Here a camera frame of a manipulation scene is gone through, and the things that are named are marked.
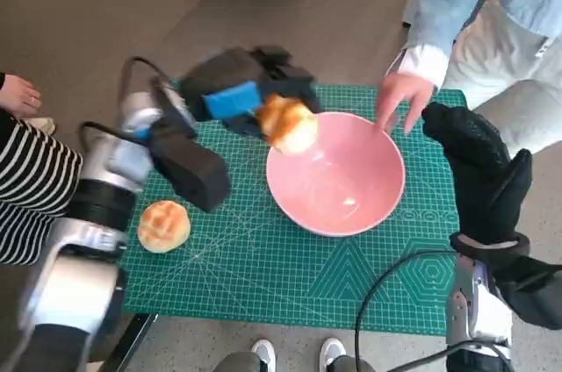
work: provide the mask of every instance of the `bread roll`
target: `bread roll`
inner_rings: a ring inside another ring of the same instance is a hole
[[[297,98],[269,96],[256,119],[267,143],[283,154],[304,152],[318,135],[318,120]]]
[[[187,210],[174,201],[158,201],[142,213],[137,229],[147,251],[163,254],[182,245],[190,236]]]

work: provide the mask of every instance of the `green cutting mat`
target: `green cutting mat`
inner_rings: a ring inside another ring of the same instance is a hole
[[[373,117],[373,89],[320,86],[327,111]],[[465,104],[460,92],[438,101]],[[293,224],[275,205],[265,180],[268,148],[216,123],[204,125],[199,142],[228,163],[232,193],[214,213],[189,207],[187,243],[168,254],[150,254],[135,237],[138,219],[151,203],[174,199],[153,173],[129,227],[122,261],[128,271],[126,308],[203,318],[301,326],[353,328],[373,280],[399,257],[420,249],[447,249],[457,230],[450,170],[440,147],[420,126],[393,135],[406,163],[406,191],[392,216],[375,230],[347,239],[316,236]],[[391,277],[371,302],[364,329],[443,334],[444,301],[452,260],[413,261]]]

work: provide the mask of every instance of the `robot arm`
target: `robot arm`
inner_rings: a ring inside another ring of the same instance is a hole
[[[465,108],[431,104],[423,130],[443,146],[455,185],[460,232],[450,237],[458,252],[447,301],[447,344],[478,343],[449,356],[450,372],[509,371],[512,311],[523,321],[562,328],[562,266],[530,258],[529,239],[515,231],[531,185],[532,156],[511,160],[497,130]]]
[[[21,340],[2,371],[84,370],[96,335],[119,319],[126,275],[118,261],[149,172],[156,168],[204,211],[220,204],[230,190],[227,165],[195,142],[197,121],[218,118],[237,133],[259,135],[251,112],[273,91],[318,111],[312,76],[289,60],[280,48],[234,49],[191,71],[179,94],[158,77],[149,92],[124,96],[119,131],[97,137],[68,212],[34,266],[18,313]]]

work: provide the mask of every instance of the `person's hand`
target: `person's hand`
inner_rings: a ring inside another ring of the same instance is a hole
[[[396,108],[402,101],[408,101],[410,110],[404,120],[404,133],[410,133],[423,108],[428,105],[434,87],[431,81],[418,76],[393,73],[385,77],[380,84],[375,107],[377,125],[390,132],[398,122],[394,115]]]
[[[485,245],[513,240],[532,182],[529,150],[511,160],[492,124],[464,107],[432,103],[421,115],[452,169],[460,232]]]
[[[0,89],[0,107],[16,118],[28,118],[41,107],[41,94],[30,82],[15,75],[6,75]]]

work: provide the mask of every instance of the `pink bowl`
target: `pink bowl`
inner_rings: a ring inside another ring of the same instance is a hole
[[[267,182],[281,210],[332,237],[364,232],[387,218],[404,190],[404,161],[386,132],[349,113],[318,115],[319,136],[303,154],[271,149]]]

